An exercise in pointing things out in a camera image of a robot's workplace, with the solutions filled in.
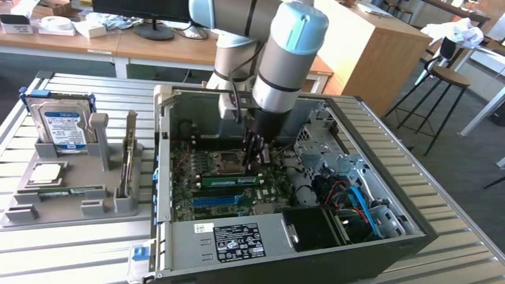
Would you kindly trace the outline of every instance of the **orange wire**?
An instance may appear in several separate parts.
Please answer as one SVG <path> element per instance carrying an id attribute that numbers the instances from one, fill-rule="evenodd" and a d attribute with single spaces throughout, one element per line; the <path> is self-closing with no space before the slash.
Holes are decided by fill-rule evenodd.
<path id="1" fill-rule="evenodd" d="M 327 204 L 328 201 L 331 200 L 331 196 L 332 196 L 332 193 L 334 193 L 335 186 L 336 186 L 339 183 L 344 183 L 346 185 L 348 185 L 348 183 L 344 182 L 343 180 L 338 180 L 338 181 L 335 182 L 335 184 L 334 184 L 334 186 L 332 186 L 332 190 L 331 190 L 331 192 L 330 192 L 330 194 L 328 194 L 327 200 L 324 201 L 324 204 Z"/>
<path id="2" fill-rule="evenodd" d="M 348 209 L 352 210 L 352 211 L 355 211 L 356 213 L 359 213 L 360 216 L 362 216 L 362 218 L 366 220 L 367 223 L 369 222 L 368 219 L 367 219 L 366 214 L 359 209 L 351 208 L 351 207 Z"/>

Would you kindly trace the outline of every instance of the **gray parts holder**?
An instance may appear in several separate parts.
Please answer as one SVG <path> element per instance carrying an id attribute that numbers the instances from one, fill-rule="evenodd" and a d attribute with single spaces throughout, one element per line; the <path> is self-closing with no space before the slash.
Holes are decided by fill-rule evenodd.
<path id="1" fill-rule="evenodd" d="M 99 143 L 88 143 L 88 154 L 60 154 L 52 143 L 36 143 L 10 207 L 0 219 L 3 227 L 132 216 L 138 213 L 143 145 L 136 144 L 131 192 L 116 198 L 122 183 L 123 144 L 107 144 L 107 114 L 92 114 L 91 125 Z M 60 183 L 27 186 L 38 165 L 60 164 Z"/>

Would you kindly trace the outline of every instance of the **warning label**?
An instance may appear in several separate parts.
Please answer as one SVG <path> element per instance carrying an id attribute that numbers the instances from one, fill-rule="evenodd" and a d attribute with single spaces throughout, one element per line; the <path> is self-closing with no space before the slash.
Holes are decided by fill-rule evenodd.
<path id="1" fill-rule="evenodd" d="M 258 223 L 215 227 L 214 238 L 220 262 L 267 256 Z"/>

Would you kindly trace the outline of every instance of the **tape roll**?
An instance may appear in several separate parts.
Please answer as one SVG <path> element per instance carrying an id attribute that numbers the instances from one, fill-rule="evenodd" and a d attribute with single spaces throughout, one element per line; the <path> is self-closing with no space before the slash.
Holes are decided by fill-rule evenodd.
<path id="1" fill-rule="evenodd" d="M 72 30 L 74 24 L 72 21 L 64 17 L 50 16 L 44 17 L 40 22 L 40 26 L 47 30 L 63 31 Z"/>

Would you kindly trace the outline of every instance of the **computer monitor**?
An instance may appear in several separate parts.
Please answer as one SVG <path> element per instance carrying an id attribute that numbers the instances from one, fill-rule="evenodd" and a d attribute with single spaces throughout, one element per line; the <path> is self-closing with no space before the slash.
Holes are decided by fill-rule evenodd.
<path id="1" fill-rule="evenodd" d="M 156 20 L 191 22 L 190 0 L 94 0 L 94 11 L 152 19 L 152 24 L 135 27 L 135 32 L 150 40 L 168 40 L 174 32 Z"/>

